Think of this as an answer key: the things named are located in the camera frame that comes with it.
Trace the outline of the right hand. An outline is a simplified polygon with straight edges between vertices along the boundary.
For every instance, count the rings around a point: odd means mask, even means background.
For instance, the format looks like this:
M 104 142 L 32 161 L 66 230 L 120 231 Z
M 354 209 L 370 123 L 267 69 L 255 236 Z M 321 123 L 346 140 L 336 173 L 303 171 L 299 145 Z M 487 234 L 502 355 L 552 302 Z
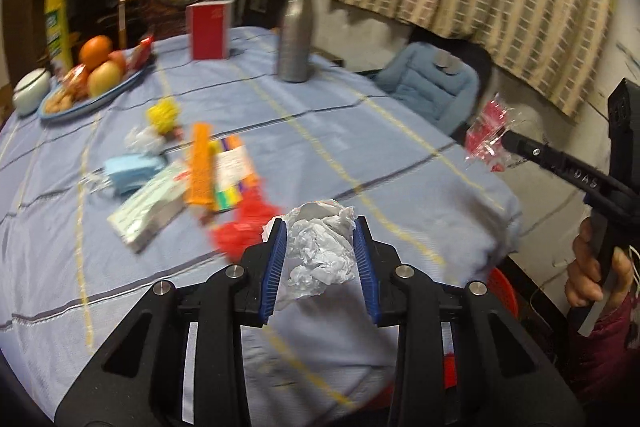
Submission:
M 602 303 L 604 294 L 600 287 L 602 279 L 599 261 L 591 250 L 592 226 L 586 218 L 579 227 L 573 241 L 575 259 L 567 267 L 565 297 L 572 308 L 581 308 L 589 303 Z M 634 281 L 634 265 L 626 251 L 616 247 L 611 263 L 611 271 L 616 274 L 616 285 L 606 299 L 603 313 L 617 310 L 626 299 Z

